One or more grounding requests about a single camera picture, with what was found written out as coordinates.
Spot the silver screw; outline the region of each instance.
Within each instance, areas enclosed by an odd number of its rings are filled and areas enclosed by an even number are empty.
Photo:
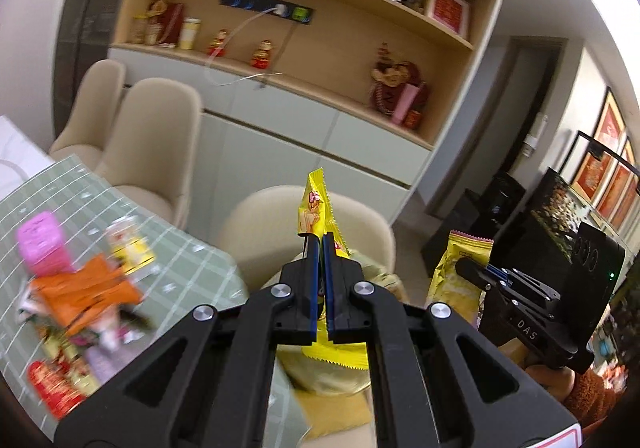
[[[210,305],[198,305],[193,310],[193,317],[198,322],[205,322],[206,320],[212,319],[213,314],[215,314],[215,311]]]
[[[285,298],[291,294],[291,288],[285,283],[277,283],[271,287],[271,294],[276,298]]]
[[[356,285],[353,286],[353,290],[356,291],[356,293],[358,294],[366,296],[368,294],[373,293],[374,287],[372,283],[361,281],[361,282],[356,282]]]
[[[434,303],[431,306],[431,314],[433,314],[436,318],[440,318],[441,320],[449,318],[449,316],[451,316],[451,307],[442,302]]]

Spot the fuzzy sweater sleeve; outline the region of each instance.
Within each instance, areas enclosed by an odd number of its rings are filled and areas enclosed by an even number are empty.
[[[619,394],[604,388],[604,381],[593,370],[575,375],[574,389],[564,406],[575,415],[583,429],[602,421],[618,401]]]

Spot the chair seat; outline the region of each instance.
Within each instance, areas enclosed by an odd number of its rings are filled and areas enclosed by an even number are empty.
[[[137,205],[148,209],[152,213],[156,214],[161,219],[165,219],[167,222],[172,223],[174,217],[174,208],[169,202],[162,198],[160,195],[156,195],[154,192],[144,190],[137,186],[115,186],[117,190],[122,192],[123,195],[130,198]]]
[[[49,156],[56,161],[62,161],[73,154],[76,154],[89,170],[94,171],[102,157],[102,150],[90,144],[72,144],[49,152]]]

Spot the red wrapper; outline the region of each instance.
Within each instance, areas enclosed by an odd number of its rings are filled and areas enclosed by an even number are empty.
[[[33,362],[29,365],[27,377],[58,420],[65,417],[85,399],[71,383],[44,362]]]

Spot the chair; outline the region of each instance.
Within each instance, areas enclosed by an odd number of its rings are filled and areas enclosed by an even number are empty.
[[[172,79],[137,82],[122,102],[95,172],[128,198],[184,227],[200,130],[200,94]]]
[[[256,291],[283,264],[302,252],[296,234],[302,186],[276,186],[248,196],[236,206],[216,237],[216,247],[236,261],[249,291]],[[337,193],[330,194],[335,221],[347,246],[394,272],[396,239],[385,218]]]
[[[125,66],[114,60],[102,60],[89,68],[69,121],[49,149],[51,158],[60,161],[76,154],[85,166],[95,170],[118,111],[125,71]]]

